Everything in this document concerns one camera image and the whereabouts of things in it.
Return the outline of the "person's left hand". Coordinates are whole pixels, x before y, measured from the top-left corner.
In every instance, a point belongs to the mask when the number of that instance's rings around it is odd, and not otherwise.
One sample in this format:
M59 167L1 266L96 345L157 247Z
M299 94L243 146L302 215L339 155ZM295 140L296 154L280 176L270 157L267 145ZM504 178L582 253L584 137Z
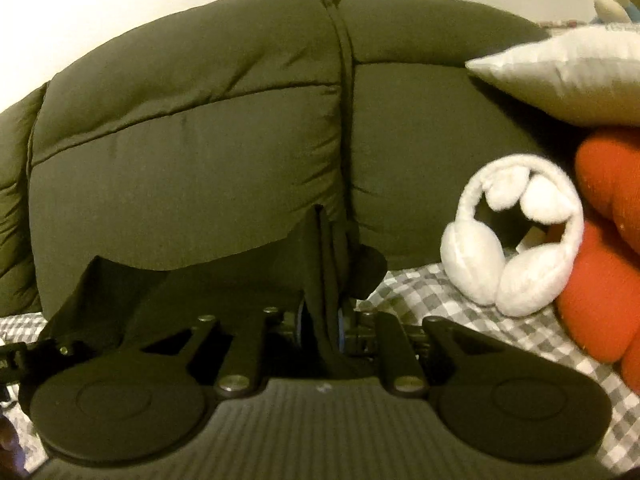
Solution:
M4 415L0 418L0 445L1 478L25 478L28 475L26 455L12 422Z

